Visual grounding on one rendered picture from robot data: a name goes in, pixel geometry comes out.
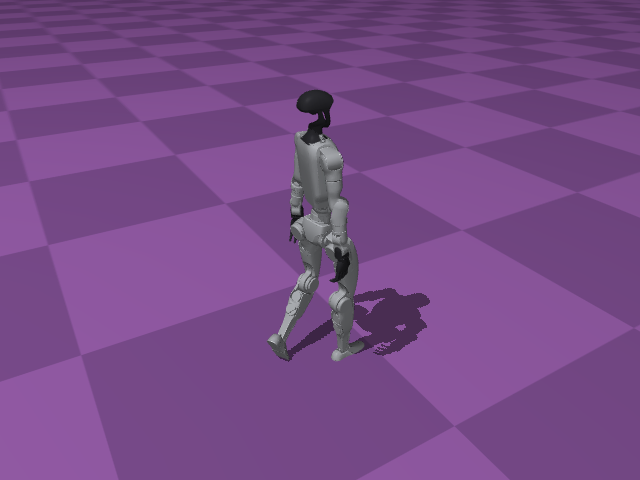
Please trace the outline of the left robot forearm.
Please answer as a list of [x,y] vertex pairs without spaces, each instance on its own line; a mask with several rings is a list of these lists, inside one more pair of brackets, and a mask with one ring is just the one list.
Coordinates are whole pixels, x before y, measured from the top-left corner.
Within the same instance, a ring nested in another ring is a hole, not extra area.
[[297,182],[294,179],[294,176],[292,177],[292,180],[291,180],[291,189],[292,189],[291,199],[290,199],[291,213],[292,215],[301,215],[301,206],[303,202],[304,191],[303,191],[302,183]]

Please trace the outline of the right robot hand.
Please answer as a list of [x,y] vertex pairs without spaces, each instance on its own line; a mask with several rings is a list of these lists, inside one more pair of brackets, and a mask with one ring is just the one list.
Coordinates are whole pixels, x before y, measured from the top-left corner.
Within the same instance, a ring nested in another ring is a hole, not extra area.
[[336,276],[335,278],[329,280],[330,282],[333,282],[333,283],[340,281],[341,279],[344,278],[345,275],[347,275],[348,267],[350,265],[349,252],[346,253],[344,256],[342,256],[342,252],[338,247],[334,249],[334,252],[335,252],[335,258],[338,259],[338,262],[336,266]]

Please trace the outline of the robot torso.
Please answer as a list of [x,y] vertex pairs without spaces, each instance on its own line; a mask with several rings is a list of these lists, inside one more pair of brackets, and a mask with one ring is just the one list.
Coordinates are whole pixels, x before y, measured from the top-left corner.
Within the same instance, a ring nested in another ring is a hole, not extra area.
[[325,174],[320,166],[320,149],[333,147],[338,151],[338,148],[325,134],[319,135],[320,142],[307,145],[300,139],[306,133],[307,131],[302,133],[296,143],[304,195],[312,206],[311,214],[304,216],[302,234],[310,243],[325,249],[324,239],[332,231],[332,225],[330,224],[331,210],[328,204]]

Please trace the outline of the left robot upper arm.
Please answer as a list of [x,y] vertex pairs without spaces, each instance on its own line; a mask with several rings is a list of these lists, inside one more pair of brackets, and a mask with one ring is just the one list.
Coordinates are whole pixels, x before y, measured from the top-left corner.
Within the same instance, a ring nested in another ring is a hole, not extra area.
[[298,139],[298,137],[299,137],[302,133],[304,133],[304,132],[306,132],[306,131],[299,131],[299,132],[296,132],[295,137],[294,137],[294,142],[295,142],[295,156],[294,156],[294,174],[293,174],[293,176],[294,176],[294,179],[295,179],[297,182],[299,182],[299,183],[301,183],[301,177],[300,177],[300,170],[299,170],[299,164],[298,164],[298,157],[297,157],[297,148],[296,148],[296,143],[297,143],[297,139]]

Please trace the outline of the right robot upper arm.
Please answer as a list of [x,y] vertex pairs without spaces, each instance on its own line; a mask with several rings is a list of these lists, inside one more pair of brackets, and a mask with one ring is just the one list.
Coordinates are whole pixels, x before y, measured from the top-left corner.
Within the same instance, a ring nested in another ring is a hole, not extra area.
[[343,188],[343,165],[343,157],[339,151],[333,147],[320,149],[320,166],[325,174],[328,204],[331,212],[334,204],[339,201],[345,202],[349,211],[348,200],[340,196]]

